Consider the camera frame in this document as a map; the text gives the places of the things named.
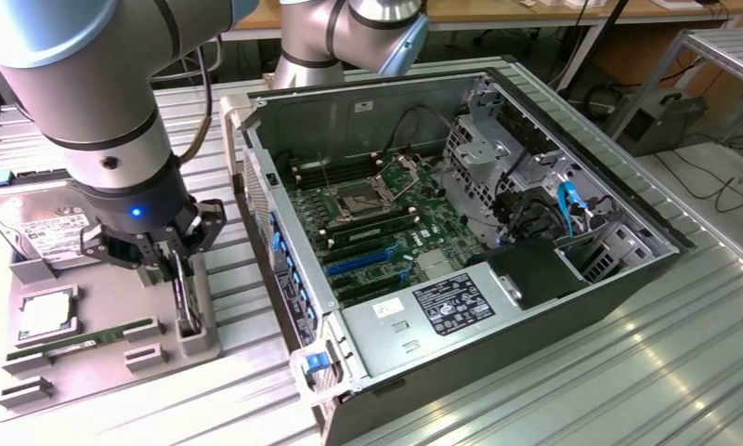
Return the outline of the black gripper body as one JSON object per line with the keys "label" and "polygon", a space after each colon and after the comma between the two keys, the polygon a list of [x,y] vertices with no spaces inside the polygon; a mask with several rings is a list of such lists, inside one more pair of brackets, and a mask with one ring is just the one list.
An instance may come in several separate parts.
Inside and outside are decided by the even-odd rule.
{"label": "black gripper body", "polygon": [[169,268],[161,243],[170,244],[173,223],[189,203],[178,158],[167,157],[159,170],[139,184],[121,189],[98,189],[81,185],[86,202],[95,211],[95,222],[135,240],[143,260],[141,266]]}

